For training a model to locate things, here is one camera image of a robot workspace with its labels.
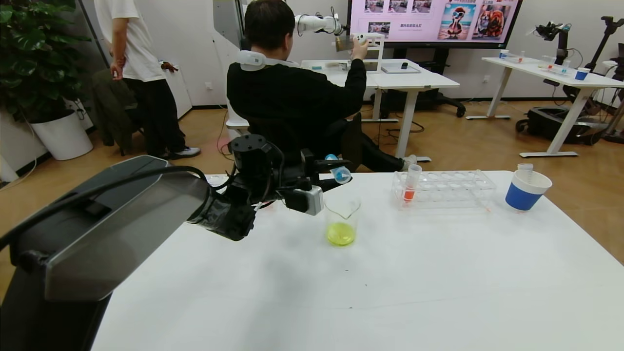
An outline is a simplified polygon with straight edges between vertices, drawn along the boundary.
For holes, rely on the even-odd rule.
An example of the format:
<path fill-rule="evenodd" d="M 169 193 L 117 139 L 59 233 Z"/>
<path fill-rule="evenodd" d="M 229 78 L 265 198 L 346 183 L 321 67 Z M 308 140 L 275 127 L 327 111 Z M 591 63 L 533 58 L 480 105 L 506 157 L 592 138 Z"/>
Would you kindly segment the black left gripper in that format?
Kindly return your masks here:
<path fill-rule="evenodd" d="M 318 185 L 323 193 L 327 193 L 344 184 L 334 178 L 319 180 L 315 170 L 333 170 L 349 164 L 350 161 L 344 159 L 315 160 L 308 149 L 287 153 L 278 149 L 273 161 L 273 185 L 275 188 L 311 188 Z"/>

